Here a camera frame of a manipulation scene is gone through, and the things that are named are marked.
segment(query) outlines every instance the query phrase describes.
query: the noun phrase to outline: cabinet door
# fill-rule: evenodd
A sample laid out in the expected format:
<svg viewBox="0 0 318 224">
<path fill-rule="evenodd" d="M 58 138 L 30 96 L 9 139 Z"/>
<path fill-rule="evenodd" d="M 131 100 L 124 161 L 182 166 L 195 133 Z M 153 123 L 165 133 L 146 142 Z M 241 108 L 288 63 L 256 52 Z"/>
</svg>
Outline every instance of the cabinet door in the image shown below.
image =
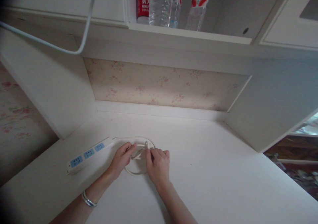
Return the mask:
<svg viewBox="0 0 318 224">
<path fill-rule="evenodd" d="M 318 0 L 285 0 L 260 43 L 318 51 Z"/>
<path fill-rule="evenodd" d="M 10 0 L 12 10 L 31 14 L 86 20 L 90 0 Z M 92 21 L 126 24 L 125 0 L 95 0 Z"/>
</svg>

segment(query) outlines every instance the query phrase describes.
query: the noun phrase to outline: forearm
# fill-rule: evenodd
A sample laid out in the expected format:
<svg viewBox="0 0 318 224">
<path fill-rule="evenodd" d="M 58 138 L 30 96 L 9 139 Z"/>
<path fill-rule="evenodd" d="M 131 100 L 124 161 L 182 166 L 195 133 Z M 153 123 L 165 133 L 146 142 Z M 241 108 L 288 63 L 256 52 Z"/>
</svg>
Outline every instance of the forearm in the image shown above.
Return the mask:
<svg viewBox="0 0 318 224">
<path fill-rule="evenodd" d="M 157 191 L 174 223 L 197 224 L 197 221 L 189 212 L 171 182 L 167 185 L 158 187 Z"/>
<path fill-rule="evenodd" d="M 113 174 L 106 170 L 94 183 L 86 189 L 87 197 L 94 203 L 97 203 L 102 197 L 103 193 L 113 182 Z M 51 224 L 57 223 L 85 223 L 91 214 L 93 208 L 89 207 L 81 195 L 72 201 L 58 216 L 56 216 Z"/>
</svg>

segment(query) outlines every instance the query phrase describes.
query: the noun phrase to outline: person's left hand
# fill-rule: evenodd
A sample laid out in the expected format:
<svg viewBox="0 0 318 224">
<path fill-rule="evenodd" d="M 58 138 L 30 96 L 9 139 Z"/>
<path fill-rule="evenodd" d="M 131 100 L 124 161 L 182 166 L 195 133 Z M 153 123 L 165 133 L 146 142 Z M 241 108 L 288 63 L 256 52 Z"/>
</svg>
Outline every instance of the person's left hand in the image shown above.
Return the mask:
<svg viewBox="0 0 318 224">
<path fill-rule="evenodd" d="M 131 155 L 136 150 L 136 148 L 137 143 L 134 143 L 134 145 L 132 145 L 130 142 L 127 142 L 126 144 L 118 148 L 110 166 L 107 169 L 113 174 L 114 179 L 117 179 L 125 166 L 129 164 Z"/>
</svg>

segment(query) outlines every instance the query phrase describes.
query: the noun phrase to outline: power cord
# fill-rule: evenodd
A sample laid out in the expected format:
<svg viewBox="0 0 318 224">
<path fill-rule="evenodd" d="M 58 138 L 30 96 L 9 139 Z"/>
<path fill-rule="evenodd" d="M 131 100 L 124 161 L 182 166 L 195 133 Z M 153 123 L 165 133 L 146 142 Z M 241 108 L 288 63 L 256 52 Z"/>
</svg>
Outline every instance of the power cord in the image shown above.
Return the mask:
<svg viewBox="0 0 318 224">
<path fill-rule="evenodd" d="M 86 39 L 87 39 L 87 34 L 88 34 L 88 29 L 89 29 L 89 25 L 90 25 L 90 20 L 91 20 L 91 16 L 92 16 L 92 12 L 93 12 L 94 2 L 95 2 L 95 0 L 90 0 L 89 10 L 88 10 L 88 16 L 87 16 L 86 25 L 85 25 L 85 30 L 84 30 L 84 34 L 83 34 L 83 39 L 82 39 L 82 42 L 81 42 L 81 44 L 80 44 L 80 47 L 79 47 L 79 49 L 78 49 L 77 51 L 69 51 L 69 50 L 60 48 L 60 47 L 58 47 L 58 46 L 55 46 L 55 45 L 53 45 L 53 44 L 51 44 L 51 43 L 49 43 L 49 42 L 46 42 L 46 41 L 44 41 L 44 40 L 42 40 L 42 39 L 39 39 L 39 38 L 35 37 L 35 36 L 33 36 L 33 35 L 30 35 L 30 34 L 28 34 L 28 33 L 26 33 L 26 32 L 23 32 L 23 31 L 21 31 L 21 30 L 15 28 L 15 27 L 12 27 L 12 26 L 10 26 L 10 25 L 8 25 L 8 24 L 6 24 L 6 23 L 4 23 L 4 22 L 1 22 L 1 21 L 0 21 L 0 26 L 3 27 L 3 28 L 5 28 L 5 29 L 7 29 L 7 30 L 9 30 L 9 31 L 11 31 L 11 32 L 17 33 L 17 34 L 19 34 L 19 35 L 22 35 L 22 36 L 24 36 L 24 37 L 27 37 L 27 38 L 29 38 L 29 39 L 32 39 L 32 40 L 34 40 L 34 41 L 37 41 L 37 42 L 42 43 L 42 44 L 44 44 L 44 45 L 47 45 L 47 46 L 49 46 L 49 47 L 55 48 L 55 49 L 57 49 L 57 50 L 59 50 L 59 51 L 61 51 L 61 52 L 65 52 L 65 53 L 73 54 L 73 55 L 78 55 L 78 54 L 80 54 L 80 53 L 83 51 L 83 49 L 84 49 L 84 47 L 85 47 L 85 43 L 86 43 Z"/>
<path fill-rule="evenodd" d="M 146 139 L 148 141 L 150 141 L 150 143 L 152 144 L 152 146 L 155 148 L 155 144 L 147 137 L 144 137 L 144 136 L 136 136 L 136 137 L 116 137 L 116 138 L 113 138 L 113 140 L 115 139 L 137 139 L 137 138 L 143 138 L 143 139 Z M 136 153 L 136 154 L 133 154 L 132 155 L 132 160 L 141 160 L 142 158 L 140 157 L 141 154 L 146 150 L 146 148 L 149 148 L 149 143 L 148 141 L 145 142 L 145 144 L 137 144 L 138 147 L 141 147 L 141 149 Z M 144 173 L 133 173 L 131 172 L 127 166 L 125 167 L 125 170 L 127 171 L 127 173 L 129 173 L 130 175 L 132 176 L 139 176 L 139 175 L 142 175 L 142 174 L 146 174 L 147 172 L 144 172 Z"/>
</svg>

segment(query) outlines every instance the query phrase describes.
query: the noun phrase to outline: white power strip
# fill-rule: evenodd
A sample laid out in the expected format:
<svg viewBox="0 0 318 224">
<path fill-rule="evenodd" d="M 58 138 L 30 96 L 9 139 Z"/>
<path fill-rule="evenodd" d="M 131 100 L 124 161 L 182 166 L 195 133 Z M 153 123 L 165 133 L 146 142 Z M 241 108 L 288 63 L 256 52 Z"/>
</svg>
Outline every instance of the white power strip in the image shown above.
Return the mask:
<svg viewBox="0 0 318 224">
<path fill-rule="evenodd" d="M 92 161 L 96 160 L 100 154 L 107 150 L 111 145 L 114 144 L 114 140 L 110 137 L 107 137 L 103 141 L 95 144 L 82 154 L 76 156 L 75 158 L 71 159 L 67 162 L 67 174 L 74 175 L 84 167 L 89 165 Z"/>
</svg>

